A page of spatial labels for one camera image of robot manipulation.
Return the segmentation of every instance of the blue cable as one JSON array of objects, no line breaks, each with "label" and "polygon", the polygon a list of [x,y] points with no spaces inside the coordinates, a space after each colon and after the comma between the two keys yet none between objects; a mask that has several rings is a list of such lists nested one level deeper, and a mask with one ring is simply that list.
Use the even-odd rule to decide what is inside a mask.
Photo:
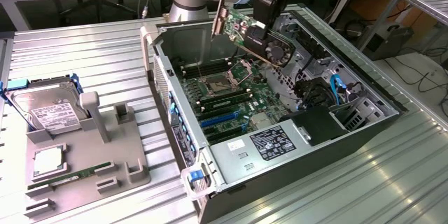
[{"label": "blue cable", "polygon": [[341,105],[335,81],[337,81],[338,87],[343,87],[343,89],[347,89],[347,86],[343,83],[342,77],[339,76],[338,73],[331,76],[331,78],[330,78],[330,85],[331,85],[331,90],[334,91],[334,94],[335,94],[335,97],[337,97],[337,103],[338,103],[338,105]]}]

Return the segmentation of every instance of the table leg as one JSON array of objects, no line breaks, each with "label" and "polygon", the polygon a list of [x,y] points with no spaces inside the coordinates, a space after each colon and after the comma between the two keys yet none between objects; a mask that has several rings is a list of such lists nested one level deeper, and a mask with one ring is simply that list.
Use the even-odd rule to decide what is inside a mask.
[{"label": "table leg", "polygon": [[18,7],[18,1],[17,0],[0,0],[0,4],[3,5],[3,8],[7,11],[9,17],[14,23],[14,26],[17,27],[18,31],[27,31],[31,30],[29,21],[26,17],[22,14],[22,11]]},{"label": "table leg", "polygon": [[335,12],[334,12],[334,14],[331,15],[331,18],[330,18],[330,22],[329,22],[330,24],[335,22],[339,14],[342,13],[342,10],[346,6],[347,1],[349,0],[341,0],[338,6],[335,7],[337,9],[335,9]]}]

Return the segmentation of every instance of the hard drive label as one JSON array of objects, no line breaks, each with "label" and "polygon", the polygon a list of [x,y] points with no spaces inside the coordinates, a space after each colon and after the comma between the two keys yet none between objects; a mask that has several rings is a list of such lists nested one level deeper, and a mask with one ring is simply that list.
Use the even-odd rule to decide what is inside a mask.
[{"label": "hard drive label", "polygon": [[277,126],[251,135],[251,139],[266,161],[297,149],[282,126]]},{"label": "hard drive label", "polygon": [[31,110],[41,124],[49,131],[59,130],[79,124],[71,103],[62,103]]}]

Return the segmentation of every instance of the corrugated metal surface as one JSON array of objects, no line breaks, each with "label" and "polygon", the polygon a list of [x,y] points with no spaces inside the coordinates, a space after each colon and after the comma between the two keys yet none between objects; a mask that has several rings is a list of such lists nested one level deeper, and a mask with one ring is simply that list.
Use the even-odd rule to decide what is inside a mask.
[{"label": "corrugated metal surface", "polygon": [[[85,90],[99,93],[102,111],[118,102],[129,102],[134,107],[153,177],[150,184],[41,223],[198,223],[146,80],[142,26],[137,21],[78,26],[18,33],[14,39],[10,79],[47,78],[74,71]],[[0,133],[2,223],[29,222],[22,214],[25,129],[19,114],[6,106]]]},{"label": "corrugated metal surface", "polygon": [[351,156],[215,223],[447,223],[448,129],[306,9],[307,20],[409,108]]},{"label": "corrugated metal surface", "polygon": [[[441,119],[411,102],[406,92],[306,10],[303,15],[350,53],[410,113],[358,153],[230,213],[215,223],[443,223],[448,220],[448,137]],[[197,223],[179,181],[179,169],[153,94],[145,83],[139,49],[142,22],[19,33],[11,78],[81,75],[102,96],[102,110],[129,101],[138,111],[153,181],[149,185],[70,211],[49,222]],[[23,223],[25,123],[6,107],[0,143],[0,222]]]}]

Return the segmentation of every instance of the gray parts tray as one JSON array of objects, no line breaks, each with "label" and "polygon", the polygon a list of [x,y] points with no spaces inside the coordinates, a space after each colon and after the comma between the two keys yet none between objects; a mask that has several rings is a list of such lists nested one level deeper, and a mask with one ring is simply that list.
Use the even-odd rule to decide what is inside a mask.
[{"label": "gray parts tray", "polygon": [[[103,141],[97,127],[91,130],[83,127],[85,130],[63,133],[42,142],[34,143],[31,139],[27,140],[29,191],[25,214],[33,222],[45,220],[151,181],[133,108],[126,106],[129,114],[123,118],[125,106],[118,107],[102,113],[110,142]],[[34,182],[37,152],[57,148],[55,146],[67,146],[65,151],[62,148],[62,154],[55,152],[62,155],[57,158],[62,164],[67,164],[69,170]]]}]

